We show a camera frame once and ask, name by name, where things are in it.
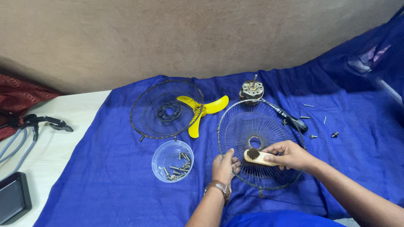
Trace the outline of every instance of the hand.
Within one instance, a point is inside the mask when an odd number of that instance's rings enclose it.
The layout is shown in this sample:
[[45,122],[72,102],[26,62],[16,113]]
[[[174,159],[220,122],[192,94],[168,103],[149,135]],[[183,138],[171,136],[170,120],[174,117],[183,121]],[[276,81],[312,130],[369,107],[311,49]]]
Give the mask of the hand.
[[282,164],[279,166],[280,170],[284,170],[286,167],[287,170],[293,168],[308,171],[318,161],[317,158],[290,140],[272,144],[261,152],[269,153],[264,157],[265,161]]
[[234,174],[240,172],[241,162],[237,157],[233,157],[234,149],[228,150],[224,157],[222,155],[216,156],[212,163],[212,180],[219,180],[226,185],[230,186],[231,179]]

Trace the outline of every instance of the blue shirt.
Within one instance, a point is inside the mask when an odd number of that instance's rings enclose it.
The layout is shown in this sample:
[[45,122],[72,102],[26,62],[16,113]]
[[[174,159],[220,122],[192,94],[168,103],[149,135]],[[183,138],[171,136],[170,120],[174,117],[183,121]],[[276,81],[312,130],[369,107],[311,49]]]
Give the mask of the blue shirt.
[[271,213],[247,213],[234,217],[225,227],[259,226],[259,227],[343,227],[337,222],[320,216],[306,214],[295,210],[279,210]]

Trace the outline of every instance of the red fabric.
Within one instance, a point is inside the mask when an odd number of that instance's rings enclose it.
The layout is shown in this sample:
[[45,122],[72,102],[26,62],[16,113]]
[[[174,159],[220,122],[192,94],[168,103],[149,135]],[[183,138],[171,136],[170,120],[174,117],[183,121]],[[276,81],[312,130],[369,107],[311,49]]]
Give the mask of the red fabric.
[[[20,121],[32,105],[60,95],[51,89],[0,74],[0,109],[19,116]],[[7,123],[8,118],[0,115],[0,126]],[[17,128],[11,127],[0,129],[0,140],[16,131]]]

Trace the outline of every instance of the wire fan grille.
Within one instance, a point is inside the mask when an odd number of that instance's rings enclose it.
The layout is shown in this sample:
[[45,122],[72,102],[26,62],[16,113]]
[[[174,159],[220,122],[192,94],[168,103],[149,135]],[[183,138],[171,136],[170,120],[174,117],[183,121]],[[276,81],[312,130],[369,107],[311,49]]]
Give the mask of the wire fan grille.
[[255,106],[247,105],[243,100],[232,105],[223,114],[218,129],[217,139],[220,153],[224,155],[230,148],[234,156],[241,160],[238,178],[259,189],[274,190],[290,185],[301,174],[294,169],[279,170],[277,166],[264,166],[246,162],[244,151],[251,147],[260,150],[271,144],[291,140],[304,147],[304,141],[298,129],[292,129],[293,121],[279,115],[270,104],[263,100]]
[[[192,98],[187,104],[179,96]],[[141,135],[163,139],[187,130],[201,112],[203,95],[193,84],[182,80],[167,80],[145,91],[134,103],[130,123]]]

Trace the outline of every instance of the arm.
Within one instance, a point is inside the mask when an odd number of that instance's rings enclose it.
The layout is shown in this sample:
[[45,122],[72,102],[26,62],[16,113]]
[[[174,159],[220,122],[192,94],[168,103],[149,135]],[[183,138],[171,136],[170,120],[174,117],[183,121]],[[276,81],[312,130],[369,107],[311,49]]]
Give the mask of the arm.
[[[234,150],[230,149],[224,157],[216,156],[212,163],[212,180],[219,180],[230,186],[231,179],[234,177],[232,169],[239,172],[241,166],[241,162],[237,160],[237,157],[233,157],[233,154]],[[225,199],[222,191],[210,187],[196,207],[186,227],[219,226],[224,204]]]
[[280,169],[303,170],[317,178],[361,226],[404,226],[404,209],[360,186],[292,141],[273,144],[262,152]]

